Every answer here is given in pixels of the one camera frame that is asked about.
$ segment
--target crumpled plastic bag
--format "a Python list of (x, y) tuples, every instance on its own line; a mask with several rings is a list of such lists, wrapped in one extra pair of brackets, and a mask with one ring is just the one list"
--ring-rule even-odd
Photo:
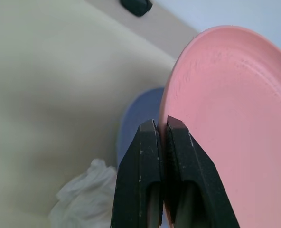
[(116, 170), (95, 159), (86, 173), (67, 183), (56, 195), (51, 228), (110, 228)]

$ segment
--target sink basin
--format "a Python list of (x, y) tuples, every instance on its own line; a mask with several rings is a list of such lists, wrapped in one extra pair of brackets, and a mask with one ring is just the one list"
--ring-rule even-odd
[(0, 2), (0, 227), (49, 227), (66, 182), (116, 166), (125, 108), (174, 63), (85, 1)]

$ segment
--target white wall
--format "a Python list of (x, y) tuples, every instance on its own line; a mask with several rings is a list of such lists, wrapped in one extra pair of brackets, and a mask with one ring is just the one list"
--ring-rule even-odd
[(217, 25), (239, 25), (281, 48), (281, 0), (156, 1), (198, 31)]

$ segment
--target blue bowl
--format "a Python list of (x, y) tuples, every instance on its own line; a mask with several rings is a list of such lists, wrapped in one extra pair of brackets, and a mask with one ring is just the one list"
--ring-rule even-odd
[(117, 166), (128, 150), (139, 125), (150, 119), (153, 119), (157, 124), (163, 92), (164, 88), (157, 88), (141, 94), (125, 112), (117, 135)]

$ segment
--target black knob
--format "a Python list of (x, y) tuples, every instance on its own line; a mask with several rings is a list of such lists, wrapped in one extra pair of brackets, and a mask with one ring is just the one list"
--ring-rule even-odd
[(152, 7), (149, 0), (121, 0), (121, 4), (137, 17), (143, 16)]

